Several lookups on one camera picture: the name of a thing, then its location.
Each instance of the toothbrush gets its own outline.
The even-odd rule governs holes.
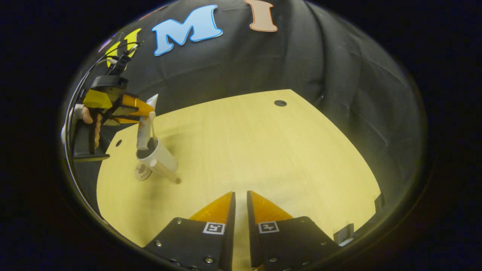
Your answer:
[[[151,123],[151,127],[152,127],[152,139],[154,140],[154,148],[157,148],[157,136],[156,136],[156,132],[154,131],[154,118],[156,117],[156,112],[152,111],[152,112],[149,112],[149,120],[150,120],[150,123]]]

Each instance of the yellow letter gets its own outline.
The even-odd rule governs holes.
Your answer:
[[[139,31],[141,31],[140,28],[132,31],[131,33],[129,33],[127,36],[125,36],[125,40],[127,41],[127,43],[130,43],[130,42],[136,42],[137,41],[137,34],[139,33]],[[127,50],[130,50],[132,49],[132,47],[134,47],[135,44],[128,44],[127,45]],[[134,55],[135,52],[132,52],[129,57],[132,57]]]
[[[117,50],[114,50],[114,49],[116,49],[116,48],[119,46],[120,43],[121,43],[121,42],[118,41],[118,42],[116,42],[114,45],[112,45],[109,49],[107,49],[106,55],[117,56]],[[108,67],[110,67],[110,62],[107,61],[107,68],[108,68]]]

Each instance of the black fabric backdrop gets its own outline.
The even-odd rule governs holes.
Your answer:
[[[426,136],[425,115],[414,86],[383,48],[336,14],[301,0],[270,2],[278,27],[272,33],[249,28],[251,7],[241,0],[171,3],[120,29],[99,53],[94,48],[78,76],[110,46],[118,41],[125,44],[125,36],[141,28],[137,40],[145,42],[122,76],[130,81],[128,92],[143,100],[159,94],[157,115],[229,96],[292,89],[349,138],[374,173],[387,207],[395,206],[415,180]],[[214,19],[223,30],[220,37],[188,39],[182,46],[170,41],[171,51],[154,55],[155,25],[168,19],[182,23],[207,4],[218,6]],[[105,70],[106,65],[99,65],[85,87]],[[103,126],[104,149],[125,127]],[[75,166],[81,188],[96,210],[100,163]]]

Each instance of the small round coaster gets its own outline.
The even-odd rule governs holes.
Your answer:
[[[146,165],[144,165],[141,162],[139,162],[137,164],[137,166],[135,167],[135,170],[134,170],[135,178],[138,179],[139,181],[143,181],[143,180],[149,178],[151,173],[152,173],[152,170],[150,168],[146,167]]]

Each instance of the letter i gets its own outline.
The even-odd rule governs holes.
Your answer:
[[[273,24],[270,8],[272,4],[259,0],[244,0],[253,11],[253,23],[249,25],[252,30],[263,32],[276,32],[278,28]]]

